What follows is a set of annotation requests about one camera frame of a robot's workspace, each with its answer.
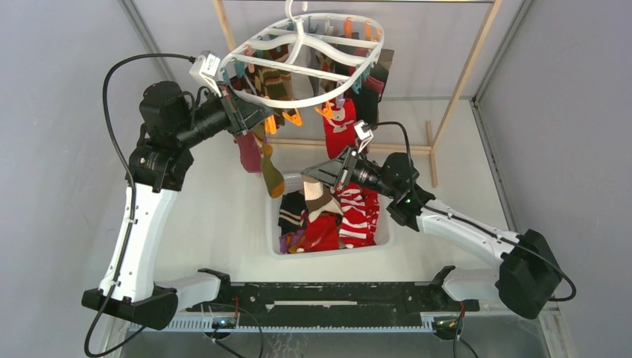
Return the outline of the white round clip hanger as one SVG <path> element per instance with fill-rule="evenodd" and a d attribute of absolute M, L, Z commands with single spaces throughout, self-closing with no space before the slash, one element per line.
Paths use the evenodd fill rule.
<path fill-rule="evenodd" d="M 385 43 L 384 28 L 374 19 L 339 13 L 292 14 L 292 1 L 285 3 L 285 19 L 275 22 L 232 50 L 220 62 L 218 74 L 228 78 L 232 64 L 241 67 L 254 65 L 281 69 L 302 79 L 333 82 L 335 88 L 310 98 L 280 101 L 239 92 L 243 99 L 279 109 L 314 107 L 340 97 L 347 90 L 358 92 L 370 68 L 377 63 Z M 270 50 L 287 45 L 289 56 L 284 63 L 263 60 L 253 55 L 254 50 Z M 350 69 L 348 75 L 334 70 L 316 69 L 308 64 L 308 51 L 316 51 L 326 59 Z"/>

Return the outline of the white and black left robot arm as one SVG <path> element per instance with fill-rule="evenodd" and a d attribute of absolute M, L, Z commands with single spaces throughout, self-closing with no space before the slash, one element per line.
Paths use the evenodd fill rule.
<path fill-rule="evenodd" d="M 243 135 L 272 114 L 272 109 L 244 100 L 229 87 L 202 104 L 189 104 L 173 81 L 149 86 L 139 105 L 142 138 L 126 170 L 124 219 L 110 266 L 99 285 L 83 293 L 84 307 L 154 330 L 166 328 L 175 314 L 206 302 L 227 309 L 233 291 L 222 274 L 201 269 L 164 283 L 154 267 L 166 220 L 193 164 L 191 149 L 226 131 Z"/>

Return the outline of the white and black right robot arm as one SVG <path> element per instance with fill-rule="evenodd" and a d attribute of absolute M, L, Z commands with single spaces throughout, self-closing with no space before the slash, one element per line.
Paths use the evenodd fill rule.
<path fill-rule="evenodd" d="M 389 198 L 390 217 L 400 226 L 442 237 L 487 264 L 486 269 L 451 268 L 434 286 L 431 300 L 439 310 L 459 301 L 500 300 L 517 315 L 535 319 L 567 278 L 541 233 L 501 230 L 465 216 L 422 189 L 419 172 L 405 152 L 379 165 L 357 148 L 304 169 L 302 175 L 330 189 L 355 184 Z"/>

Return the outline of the olive and orange sock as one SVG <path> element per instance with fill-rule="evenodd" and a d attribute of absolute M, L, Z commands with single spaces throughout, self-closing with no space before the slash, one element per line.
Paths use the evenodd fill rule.
<path fill-rule="evenodd" d="M 257 125 L 253 135 L 261 157 L 260 171 L 264 179 L 268 195 L 271 198 L 280 197 L 285 191 L 285 180 L 281 172 L 272 163 L 273 148 L 267 141 L 265 126 Z"/>

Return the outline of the tan brown sock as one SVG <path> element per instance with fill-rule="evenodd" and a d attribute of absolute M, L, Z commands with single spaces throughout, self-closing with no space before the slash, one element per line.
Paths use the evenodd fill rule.
<path fill-rule="evenodd" d="M 316 221 L 323 213 L 344 214 L 340 203 L 320 181 L 307 175 L 301 177 L 309 222 Z"/>

